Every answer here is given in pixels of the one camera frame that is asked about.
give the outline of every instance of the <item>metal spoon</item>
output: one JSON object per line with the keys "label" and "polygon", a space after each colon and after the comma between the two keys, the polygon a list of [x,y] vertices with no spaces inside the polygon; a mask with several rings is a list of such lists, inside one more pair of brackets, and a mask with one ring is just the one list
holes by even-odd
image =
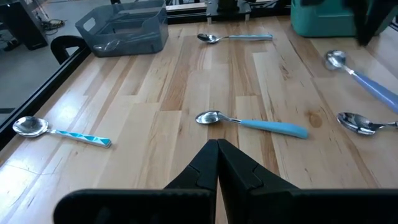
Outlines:
{"label": "metal spoon", "polygon": [[271,34],[258,34],[258,35],[230,35],[226,37],[217,38],[215,35],[198,34],[198,39],[209,44],[215,44],[224,38],[244,39],[244,40],[272,40],[273,36]]}
{"label": "metal spoon", "polygon": [[138,42],[138,41],[147,41],[149,39],[153,39],[158,37],[160,34],[157,34],[155,32],[150,32],[148,34],[144,34],[144,35],[138,35],[138,36],[127,36],[125,38],[127,38],[128,40],[118,40],[118,39],[114,39],[109,41],[106,44],[97,44],[94,45],[94,49],[99,51],[99,52],[111,52],[116,50],[117,47],[119,47],[120,49],[123,48],[123,45],[125,44],[132,44],[134,42]]}
{"label": "metal spoon", "polygon": [[110,52],[116,49],[116,47],[121,43],[120,40],[112,40],[107,44],[97,44],[94,45],[94,49],[100,52]]}
{"label": "metal spoon", "polygon": [[378,100],[385,103],[390,109],[398,114],[398,95],[391,92],[382,85],[376,83],[365,75],[354,71],[345,65],[346,54],[340,50],[331,50],[325,55],[325,65],[328,69],[342,69],[354,77],[354,79]]}
{"label": "metal spoon", "polygon": [[368,120],[364,116],[354,113],[347,113],[347,112],[339,113],[337,115],[337,120],[344,127],[356,133],[365,134],[365,135],[373,135],[374,133],[376,133],[378,129],[384,127],[398,128],[398,121],[387,124],[376,124],[370,122],[370,120]]}
{"label": "metal spoon", "polygon": [[195,118],[195,120],[197,121],[197,123],[200,124],[211,124],[219,120],[224,120],[224,121],[242,124],[243,126],[249,128],[273,131],[275,133],[287,134],[302,139],[308,138],[308,131],[305,128],[295,124],[272,122],[272,121],[253,121],[253,120],[233,119],[227,117],[225,114],[221,113],[220,111],[206,111],[200,113]]}
{"label": "metal spoon", "polygon": [[55,129],[48,129],[49,122],[41,118],[35,118],[32,116],[25,116],[19,118],[13,125],[13,130],[21,136],[27,138],[34,138],[40,136],[43,133],[58,134],[63,137],[68,137],[77,141],[83,141],[86,143],[94,144],[96,146],[110,147],[112,144],[108,138],[101,138],[97,136],[90,136],[85,134],[72,133],[69,131],[59,131]]}

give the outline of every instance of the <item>blue and white patterned spoon handle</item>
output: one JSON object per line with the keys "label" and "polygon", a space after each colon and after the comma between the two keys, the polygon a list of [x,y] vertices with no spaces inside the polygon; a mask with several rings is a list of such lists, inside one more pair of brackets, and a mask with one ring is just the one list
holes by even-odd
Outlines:
{"label": "blue and white patterned spoon handle", "polygon": [[271,34],[257,34],[257,35],[231,35],[230,39],[245,39],[245,40],[272,40],[274,36]]}
{"label": "blue and white patterned spoon handle", "polygon": [[60,130],[55,130],[55,129],[49,129],[47,132],[52,133],[52,134],[58,134],[63,137],[67,137],[70,139],[74,139],[77,141],[82,141],[86,143],[90,143],[96,146],[102,146],[102,147],[110,147],[112,142],[108,138],[102,138],[98,136],[92,136],[92,135],[87,135],[87,134],[80,134],[80,133],[73,133],[69,131],[60,131]]}

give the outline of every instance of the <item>light blue spoon handle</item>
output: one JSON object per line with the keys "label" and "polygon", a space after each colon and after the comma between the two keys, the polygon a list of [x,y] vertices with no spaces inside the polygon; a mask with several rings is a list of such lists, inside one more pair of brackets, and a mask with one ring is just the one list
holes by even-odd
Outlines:
{"label": "light blue spoon handle", "polygon": [[246,39],[246,40],[272,40],[274,36],[271,34],[258,34],[258,35],[231,35],[230,39]]}
{"label": "light blue spoon handle", "polygon": [[79,133],[73,133],[69,131],[60,131],[60,130],[48,130],[47,132],[52,133],[52,134],[57,134],[63,137],[67,137],[70,139],[74,139],[77,141],[82,141],[86,143],[90,143],[96,146],[102,146],[102,147],[110,147],[112,142],[108,138],[101,138],[97,136],[91,136],[87,134],[79,134]]}
{"label": "light blue spoon handle", "polygon": [[253,120],[242,120],[241,124],[250,128],[257,128],[266,131],[272,131],[275,133],[287,134],[302,139],[308,138],[308,131],[305,128],[295,124]]}
{"label": "light blue spoon handle", "polygon": [[357,71],[353,72],[352,75],[363,88],[398,114],[398,95]]}

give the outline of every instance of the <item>wood grain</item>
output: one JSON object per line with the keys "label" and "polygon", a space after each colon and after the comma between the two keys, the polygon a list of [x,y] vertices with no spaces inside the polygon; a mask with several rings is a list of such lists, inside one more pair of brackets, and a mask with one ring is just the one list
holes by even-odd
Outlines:
{"label": "wood grain", "polygon": [[[199,32],[262,32],[274,40],[207,45]],[[57,202],[78,189],[161,189],[217,138],[301,188],[398,187],[397,131],[358,136],[335,118],[341,111],[380,122],[397,115],[351,77],[322,65],[327,50],[344,50],[349,66],[398,93],[398,33],[387,28],[360,48],[351,38],[300,37],[288,17],[179,24],[169,33],[154,55],[90,55],[36,114],[57,129],[109,137],[109,149],[44,135],[16,136],[0,152],[0,223],[51,223]],[[310,137],[197,124],[205,110],[298,124]],[[227,221],[218,193],[221,224]]]}

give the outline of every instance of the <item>gray basket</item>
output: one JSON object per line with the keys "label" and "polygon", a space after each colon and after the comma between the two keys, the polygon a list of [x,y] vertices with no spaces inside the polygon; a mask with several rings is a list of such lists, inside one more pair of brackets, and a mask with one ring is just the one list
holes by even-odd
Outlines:
{"label": "gray basket", "polygon": [[164,0],[100,6],[75,26],[97,57],[156,53],[169,36]]}

